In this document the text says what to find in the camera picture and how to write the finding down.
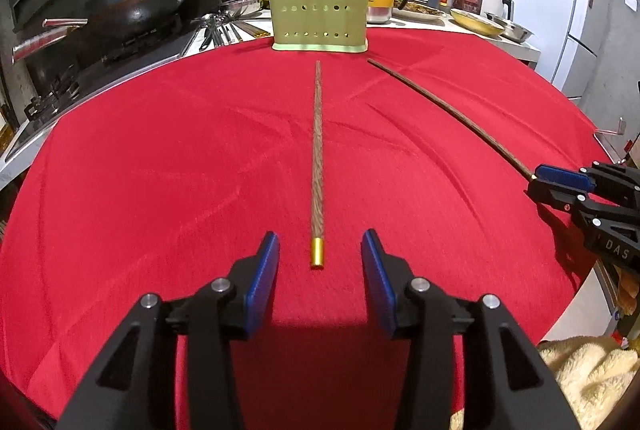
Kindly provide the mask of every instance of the gas burner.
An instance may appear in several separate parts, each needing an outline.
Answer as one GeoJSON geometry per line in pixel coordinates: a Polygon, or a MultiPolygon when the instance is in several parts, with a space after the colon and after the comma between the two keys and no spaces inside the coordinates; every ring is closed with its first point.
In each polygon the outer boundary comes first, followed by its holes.
{"type": "Polygon", "coordinates": [[[55,78],[49,94],[32,98],[24,109],[27,119],[35,121],[42,117],[51,118],[73,102],[80,93],[80,86],[76,80],[77,74],[78,69],[75,66],[69,66],[55,78]]]}
{"type": "Polygon", "coordinates": [[[173,15],[165,22],[162,22],[161,25],[156,26],[156,28],[130,38],[121,47],[102,56],[102,63],[109,65],[133,55],[144,54],[156,44],[175,35],[180,31],[181,27],[180,16],[173,15]]]}

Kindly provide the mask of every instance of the yellow plate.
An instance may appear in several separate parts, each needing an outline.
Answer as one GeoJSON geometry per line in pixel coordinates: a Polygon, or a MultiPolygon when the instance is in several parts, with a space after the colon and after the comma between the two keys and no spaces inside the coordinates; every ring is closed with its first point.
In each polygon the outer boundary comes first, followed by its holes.
{"type": "Polygon", "coordinates": [[[452,9],[451,15],[453,20],[458,22],[462,27],[486,36],[495,36],[504,32],[504,28],[488,18],[485,18],[461,9],[452,9]]]}

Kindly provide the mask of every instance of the blue gripper pad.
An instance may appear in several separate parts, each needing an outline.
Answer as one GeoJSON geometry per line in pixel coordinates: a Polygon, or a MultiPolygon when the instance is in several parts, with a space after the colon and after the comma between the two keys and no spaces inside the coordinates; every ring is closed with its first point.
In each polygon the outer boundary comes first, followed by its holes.
{"type": "Polygon", "coordinates": [[[572,172],[556,166],[540,165],[536,168],[536,177],[569,188],[581,190],[587,194],[595,190],[595,183],[587,174],[572,172]]]}
{"type": "Polygon", "coordinates": [[[258,266],[254,279],[244,296],[245,322],[244,330],[251,337],[260,328],[264,311],[269,301],[273,280],[278,269],[278,259],[280,258],[280,242],[278,236],[273,232],[264,235],[258,253],[258,266]]]}
{"type": "Polygon", "coordinates": [[[393,336],[396,332],[396,295],[382,263],[382,245],[373,230],[367,230],[362,236],[360,254],[364,273],[369,284],[371,300],[382,329],[393,336]]]}

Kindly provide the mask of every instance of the wok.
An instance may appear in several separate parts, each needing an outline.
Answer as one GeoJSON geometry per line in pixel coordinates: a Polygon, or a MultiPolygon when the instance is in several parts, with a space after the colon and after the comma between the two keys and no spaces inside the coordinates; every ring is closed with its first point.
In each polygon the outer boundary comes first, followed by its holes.
{"type": "Polygon", "coordinates": [[[91,0],[83,28],[91,35],[119,40],[139,35],[172,15],[185,0],[91,0]]]}

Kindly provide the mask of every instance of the stove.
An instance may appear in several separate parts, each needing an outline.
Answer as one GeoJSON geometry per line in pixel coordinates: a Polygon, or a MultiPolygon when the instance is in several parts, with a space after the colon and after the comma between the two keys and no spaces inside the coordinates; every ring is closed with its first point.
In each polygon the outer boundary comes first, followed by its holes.
{"type": "Polygon", "coordinates": [[[88,68],[67,68],[55,78],[48,94],[31,100],[24,111],[29,123],[4,160],[12,158],[72,108],[124,80],[181,58],[196,32],[193,27],[181,27],[179,22],[167,23],[127,41],[121,48],[107,53],[88,68]]]}

